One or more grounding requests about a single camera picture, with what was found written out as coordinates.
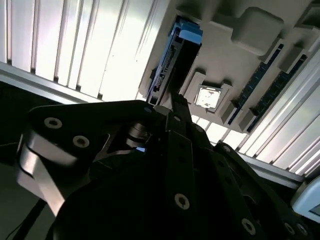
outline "cable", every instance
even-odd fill
[[[10,235],[12,235],[19,227],[20,228],[18,229],[12,240],[24,240],[46,204],[47,203],[45,201],[39,199],[31,209],[29,214],[26,216],[26,218],[22,221],[22,223],[20,223],[20,225],[18,225],[12,232],[10,232],[5,240],[8,240]]]
[[[6,236],[5,240],[8,240],[9,237],[23,224],[24,222],[22,221],[14,230],[12,230],[12,232],[10,232],[8,234],[8,236]]]

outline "screw head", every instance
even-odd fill
[[[174,116],[174,119],[177,120],[178,122],[181,122],[181,119],[178,116]]]
[[[242,221],[242,226],[243,228],[250,234],[250,235],[256,235],[256,228],[255,226],[252,224],[251,221],[249,221],[246,218],[243,218]]]
[[[86,148],[90,145],[90,141],[85,136],[75,136],[72,140],[73,144],[78,148]]]
[[[148,107],[145,107],[144,110],[147,112],[147,113],[152,113],[152,110]]]
[[[305,235],[308,236],[308,232],[307,230],[304,228],[304,226],[302,226],[300,223],[297,223],[296,226],[298,227],[298,229],[300,230],[300,232]]]
[[[183,210],[187,210],[190,208],[190,202],[188,198],[181,193],[177,193],[174,196],[174,201],[175,201],[175,204]]]
[[[47,117],[44,120],[44,125],[49,129],[59,129],[62,127],[62,122],[55,117]]]
[[[284,223],[285,228],[287,229],[287,231],[291,234],[291,235],[295,235],[295,230],[292,228],[292,226],[290,226],[289,223]]]
[[[228,153],[231,152],[231,149],[230,149],[228,146],[223,146],[223,149],[224,149],[226,152],[228,152]]]

